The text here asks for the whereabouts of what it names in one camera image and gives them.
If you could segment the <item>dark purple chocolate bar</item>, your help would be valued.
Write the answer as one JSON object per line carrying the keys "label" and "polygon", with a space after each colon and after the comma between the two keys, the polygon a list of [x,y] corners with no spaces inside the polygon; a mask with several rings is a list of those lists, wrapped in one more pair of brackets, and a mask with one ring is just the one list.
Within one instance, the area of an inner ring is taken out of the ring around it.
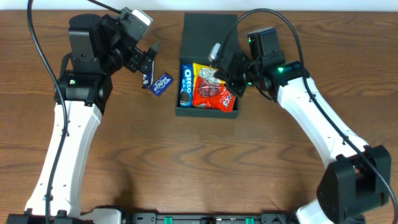
{"label": "dark purple chocolate bar", "polygon": [[148,89],[153,84],[154,81],[154,62],[151,63],[148,71],[143,74],[142,87],[143,89]]}

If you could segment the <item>yellow Hacks candy bag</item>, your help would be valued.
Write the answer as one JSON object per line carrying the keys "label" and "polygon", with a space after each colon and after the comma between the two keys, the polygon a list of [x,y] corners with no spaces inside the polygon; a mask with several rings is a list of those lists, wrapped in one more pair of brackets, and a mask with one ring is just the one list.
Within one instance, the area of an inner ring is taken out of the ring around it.
{"label": "yellow Hacks candy bag", "polygon": [[216,69],[202,65],[199,63],[193,63],[194,72],[194,89],[202,88],[203,86],[215,87],[219,90],[226,82],[215,77]]}

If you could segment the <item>red Hacks candy bag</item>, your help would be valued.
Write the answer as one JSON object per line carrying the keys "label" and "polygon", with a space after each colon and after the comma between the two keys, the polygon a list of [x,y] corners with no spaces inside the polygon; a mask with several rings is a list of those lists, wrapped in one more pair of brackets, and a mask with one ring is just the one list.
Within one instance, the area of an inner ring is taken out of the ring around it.
{"label": "red Hacks candy bag", "polygon": [[193,106],[197,108],[221,110],[230,113],[236,97],[230,93],[224,81],[214,76],[200,76],[195,79]]}

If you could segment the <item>blue Oreo cookie pack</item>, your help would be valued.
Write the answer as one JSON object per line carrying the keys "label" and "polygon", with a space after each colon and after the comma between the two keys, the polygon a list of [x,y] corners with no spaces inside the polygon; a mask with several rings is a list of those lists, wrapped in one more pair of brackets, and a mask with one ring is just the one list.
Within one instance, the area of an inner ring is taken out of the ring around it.
{"label": "blue Oreo cookie pack", "polygon": [[190,108],[193,106],[193,64],[183,64],[181,75],[180,106]]}

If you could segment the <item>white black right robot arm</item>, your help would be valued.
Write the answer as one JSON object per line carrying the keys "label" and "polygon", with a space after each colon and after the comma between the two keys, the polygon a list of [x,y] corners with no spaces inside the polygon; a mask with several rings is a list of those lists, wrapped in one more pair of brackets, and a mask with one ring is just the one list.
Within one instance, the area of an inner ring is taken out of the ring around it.
{"label": "white black right robot arm", "polygon": [[375,208],[396,203],[389,185],[391,155],[356,135],[319,93],[302,61],[286,61],[274,28],[248,35],[251,53],[224,55],[216,44],[209,59],[216,77],[242,96],[254,85],[298,122],[325,167],[317,197],[295,212],[299,223],[349,223]]}

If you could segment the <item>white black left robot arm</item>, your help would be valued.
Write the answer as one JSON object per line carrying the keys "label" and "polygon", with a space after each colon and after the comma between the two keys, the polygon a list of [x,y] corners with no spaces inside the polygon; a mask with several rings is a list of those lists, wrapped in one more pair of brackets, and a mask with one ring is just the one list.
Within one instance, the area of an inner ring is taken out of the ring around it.
{"label": "white black left robot arm", "polygon": [[82,14],[70,19],[71,52],[62,60],[55,89],[55,121],[44,166],[24,213],[8,223],[129,223],[128,213],[104,206],[81,212],[81,186],[93,136],[121,68],[149,74],[158,45],[148,51],[137,43],[152,24],[140,10],[118,16]]}

